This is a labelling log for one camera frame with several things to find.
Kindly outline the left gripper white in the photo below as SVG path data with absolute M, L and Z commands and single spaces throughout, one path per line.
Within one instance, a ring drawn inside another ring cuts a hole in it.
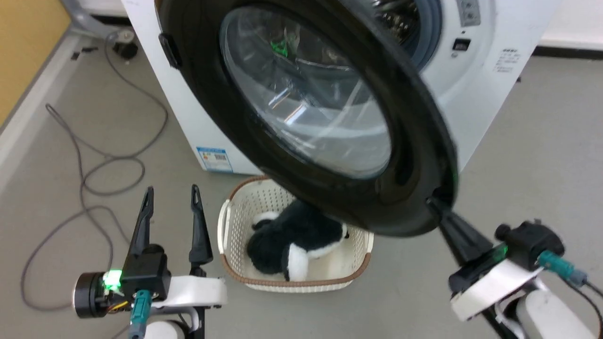
M 150 222 L 154 214 L 154 188 L 147 187 L 134 227 L 125 264 L 140 258 L 150 260 L 163 255 L 163 248 L 149 242 Z M 166 298 L 153 293 L 149 313 L 200 314 L 211 307 L 228 302 L 224 279 L 206 277 L 202 266 L 213 261 L 211 240 L 205 221 L 198 185 L 191 186 L 190 208 L 193 212 L 192 244 L 188 260 L 190 275 L 173 276 Z M 73 311 L 79 318 L 102 318 L 107 314 L 129 313 L 134 307 L 136 292 L 123 291 L 120 270 L 87 272 L 78 277 L 73 288 Z

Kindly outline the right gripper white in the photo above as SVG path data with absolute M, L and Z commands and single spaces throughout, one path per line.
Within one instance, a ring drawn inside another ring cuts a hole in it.
M 493 243 L 452 208 L 429 197 L 426 205 L 460 269 L 450 276 L 452 311 L 467 321 L 537 281 L 541 272 L 529 271 L 508 258 L 507 244 Z

